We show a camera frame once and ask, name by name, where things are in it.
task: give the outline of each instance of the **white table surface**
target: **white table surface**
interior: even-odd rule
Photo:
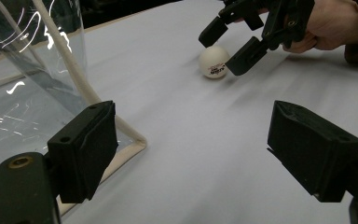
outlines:
[[[204,77],[200,32],[224,4],[185,0],[87,32],[89,81],[148,147],[63,217],[65,224],[349,223],[351,195],[319,203],[266,148],[275,100],[358,137],[358,66],[343,48],[269,52],[241,77]],[[252,35],[230,24],[233,55]]]

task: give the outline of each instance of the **finger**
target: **finger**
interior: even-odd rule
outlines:
[[[313,39],[315,37],[316,36],[313,33],[311,33],[310,31],[306,31],[305,34],[304,34],[304,37],[300,41],[308,42],[309,40],[311,40],[311,39]]]
[[[339,46],[341,45],[321,37],[318,39],[318,43],[315,45],[315,48],[321,50],[332,50],[338,48]]]
[[[309,49],[312,49],[318,43],[315,37],[309,39],[303,39],[299,42],[292,42],[290,49],[283,46],[283,50],[291,53],[303,53]]]

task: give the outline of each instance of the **dark background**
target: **dark background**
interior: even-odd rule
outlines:
[[[80,0],[84,28],[179,0]]]
[[[84,28],[177,1],[180,0],[79,0]]]

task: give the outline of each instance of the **transparent acrylic sheet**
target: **transparent acrylic sheet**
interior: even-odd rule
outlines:
[[[15,7],[0,1],[0,162],[26,151],[46,153],[53,134],[101,102],[85,79],[83,44],[77,1],[20,0]],[[146,146],[119,116],[116,123],[119,147],[102,181]],[[62,214],[74,206],[58,201]]]

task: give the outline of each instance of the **ping pong ball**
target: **ping pong ball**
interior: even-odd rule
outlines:
[[[228,59],[228,52],[222,47],[210,46],[206,48],[199,57],[201,73],[209,78],[224,76],[228,71],[226,68]]]

